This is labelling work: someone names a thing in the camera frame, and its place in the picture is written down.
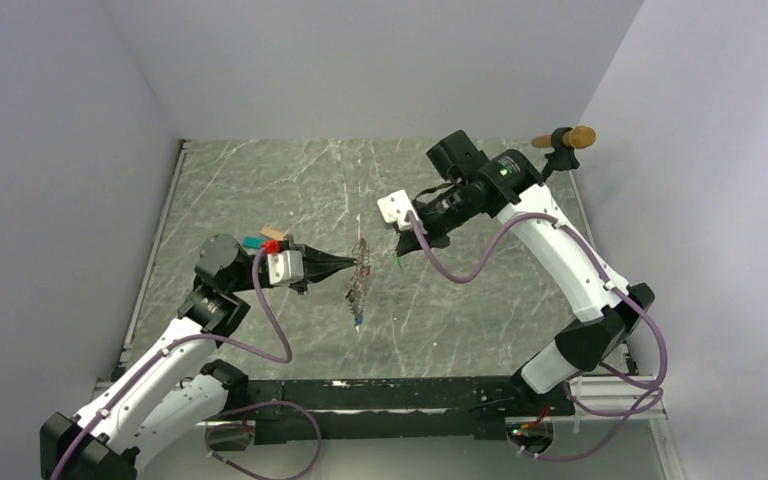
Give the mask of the round metal keyring disc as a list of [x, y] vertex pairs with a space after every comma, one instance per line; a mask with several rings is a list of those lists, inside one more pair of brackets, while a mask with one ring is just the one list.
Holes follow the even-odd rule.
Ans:
[[367, 280], [370, 276], [362, 276], [360, 274], [360, 267], [362, 265], [369, 265], [370, 262], [370, 249], [368, 242], [365, 238], [361, 237], [352, 249], [352, 254], [355, 257], [355, 265], [352, 278], [347, 286], [345, 299], [348, 302], [350, 313], [354, 318], [356, 316], [362, 316], [364, 321], [364, 302], [367, 295]]

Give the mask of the green tagged key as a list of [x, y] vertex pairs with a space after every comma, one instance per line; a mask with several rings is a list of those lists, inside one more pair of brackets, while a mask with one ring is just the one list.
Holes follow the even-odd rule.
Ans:
[[393, 252], [392, 256], [393, 256], [396, 268], [398, 269], [398, 271], [402, 272], [403, 271], [403, 267], [402, 267], [402, 264], [401, 264], [400, 257], [397, 255], [397, 253], [395, 251]]

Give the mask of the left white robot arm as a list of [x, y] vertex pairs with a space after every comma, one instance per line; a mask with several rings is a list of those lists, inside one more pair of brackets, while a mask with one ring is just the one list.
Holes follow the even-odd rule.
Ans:
[[266, 288], [307, 292], [337, 272], [353, 269], [355, 257], [333, 255], [291, 237], [262, 240], [249, 251], [227, 234], [201, 245], [192, 290], [160, 338], [94, 400], [72, 415], [54, 413], [40, 429], [44, 479], [134, 479], [171, 442], [196, 423], [239, 417], [245, 407], [269, 399], [251, 390], [246, 373], [214, 359], [223, 345], [287, 364], [289, 341], [269, 312], [283, 352], [270, 354], [232, 339], [251, 307], [242, 291], [268, 305]]

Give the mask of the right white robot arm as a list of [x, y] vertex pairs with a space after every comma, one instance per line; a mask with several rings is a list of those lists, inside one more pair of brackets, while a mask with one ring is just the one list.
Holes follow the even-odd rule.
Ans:
[[[559, 385], [577, 373], [590, 372], [636, 328], [654, 301], [651, 288], [633, 285], [592, 248], [555, 200], [547, 181], [556, 172], [579, 166], [576, 153], [592, 146], [595, 130], [561, 127], [531, 144], [547, 149], [537, 169], [520, 151], [509, 149], [489, 158], [458, 130], [427, 153], [445, 180], [429, 202], [411, 199], [403, 190], [377, 200], [383, 221], [399, 234], [397, 256], [422, 251], [454, 283], [472, 281], [490, 253], [510, 233], [519, 239], [560, 287], [573, 321], [519, 367], [512, 376], [513, 406], [532, 416], [546, 407]], [[449, 234], [485, 214], [497, 220], [497, 233], [477, 267], [464, 276], [447, 271], [434, 255], [450, 243]]]

